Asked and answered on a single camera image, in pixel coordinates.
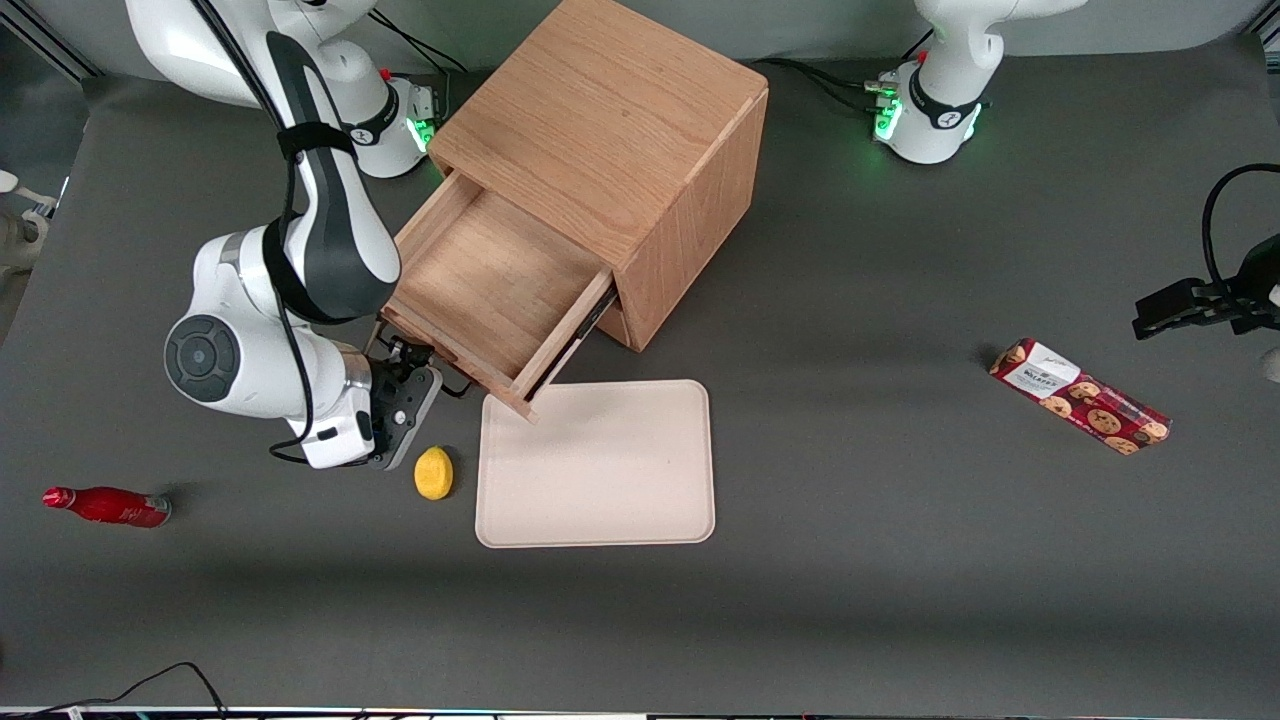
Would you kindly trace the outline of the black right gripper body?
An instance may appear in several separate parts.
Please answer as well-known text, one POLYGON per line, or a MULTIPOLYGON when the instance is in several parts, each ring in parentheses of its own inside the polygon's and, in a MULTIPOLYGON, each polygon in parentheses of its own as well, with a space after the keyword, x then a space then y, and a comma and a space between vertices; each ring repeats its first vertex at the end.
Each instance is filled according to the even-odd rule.
POLYGON ((390 471, 403 462, 442 387, 443 375, 430 363, 372 364, 371 466, 390 471))

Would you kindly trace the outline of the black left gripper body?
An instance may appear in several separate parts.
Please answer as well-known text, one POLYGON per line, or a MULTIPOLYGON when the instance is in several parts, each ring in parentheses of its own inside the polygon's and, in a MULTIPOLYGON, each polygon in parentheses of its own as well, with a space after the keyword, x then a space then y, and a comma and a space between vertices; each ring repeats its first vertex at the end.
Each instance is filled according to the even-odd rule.
POLYGON ((1240 306, 1230 320, 1235 336, 1258 329, 1279 331, 1279 234, 1257 243, 1228 281, 1231 297, 1240 306))

